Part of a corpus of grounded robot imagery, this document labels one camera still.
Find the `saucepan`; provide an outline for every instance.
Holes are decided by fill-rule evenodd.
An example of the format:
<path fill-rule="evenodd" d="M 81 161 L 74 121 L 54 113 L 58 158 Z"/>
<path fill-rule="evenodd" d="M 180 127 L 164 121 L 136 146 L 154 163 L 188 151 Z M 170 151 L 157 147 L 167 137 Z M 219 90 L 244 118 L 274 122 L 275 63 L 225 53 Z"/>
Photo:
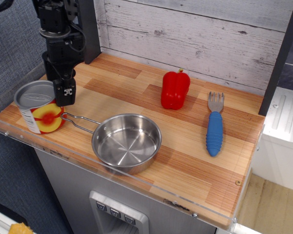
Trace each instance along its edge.
<path fill-rule="evenodd" d="M 82 118 L 99 126 L 93 132 L 77 125 L 67 116 Z M 136 174 L 148 168 L 162 143 L 159 127 L 143 115 L 120 114 L 102 123 L 67 112 L 61 114 L 61 118 L 92 133 L 92 149 L 96 156 L 107 165 L 128 174 Z"/>

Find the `can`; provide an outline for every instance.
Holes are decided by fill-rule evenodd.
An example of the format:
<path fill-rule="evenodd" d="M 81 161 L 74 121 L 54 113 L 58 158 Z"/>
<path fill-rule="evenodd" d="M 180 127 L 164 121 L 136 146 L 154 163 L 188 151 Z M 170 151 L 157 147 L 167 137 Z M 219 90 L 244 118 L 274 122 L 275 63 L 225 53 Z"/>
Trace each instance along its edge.
<path fill-rule="evenodd" d="M 14 94 L 28 129 L 37 134 L 50 133 L 60 128 L 65 120 L 64 107 L 56 105 L 53 82 L 37 80 L 22 86 Z"/>

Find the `can lid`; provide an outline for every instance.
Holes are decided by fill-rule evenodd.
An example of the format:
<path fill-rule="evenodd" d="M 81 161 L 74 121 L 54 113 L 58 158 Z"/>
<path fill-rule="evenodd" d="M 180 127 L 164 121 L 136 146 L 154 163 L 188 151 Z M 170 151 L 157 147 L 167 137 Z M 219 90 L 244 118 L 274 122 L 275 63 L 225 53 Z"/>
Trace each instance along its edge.
<path fill-rule="evenodd" d="M 54 98 L 53 82 L 49 80 L 30 82 L 14 94 L 14 102 L 20 110 L 24 111 L 44 106 L 52 102 Z"/>

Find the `bell pepper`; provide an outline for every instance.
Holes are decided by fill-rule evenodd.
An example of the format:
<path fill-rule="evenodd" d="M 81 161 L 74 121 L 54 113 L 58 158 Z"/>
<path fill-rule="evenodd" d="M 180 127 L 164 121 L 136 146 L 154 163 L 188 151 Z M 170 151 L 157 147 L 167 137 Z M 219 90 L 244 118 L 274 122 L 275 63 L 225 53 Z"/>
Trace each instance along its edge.
<path fill-rule="evenodd" d="M 190 77 L 183 73 L 183 69 L 179 69 L 178 72 L 167 72 L 163 76 L 162 106 L 165 109 L 180 109 L 184 105 L 189 87 Z"/>

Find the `white wooden wall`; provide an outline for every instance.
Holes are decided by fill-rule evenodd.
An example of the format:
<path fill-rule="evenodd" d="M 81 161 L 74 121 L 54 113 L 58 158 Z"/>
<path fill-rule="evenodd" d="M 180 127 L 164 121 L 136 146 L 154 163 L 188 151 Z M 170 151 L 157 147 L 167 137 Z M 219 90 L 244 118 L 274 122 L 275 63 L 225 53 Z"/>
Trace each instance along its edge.
<path fill-rule="evenodd" d="M 94 0 L 101 50 L 264 95 L 293 0 Z"/>

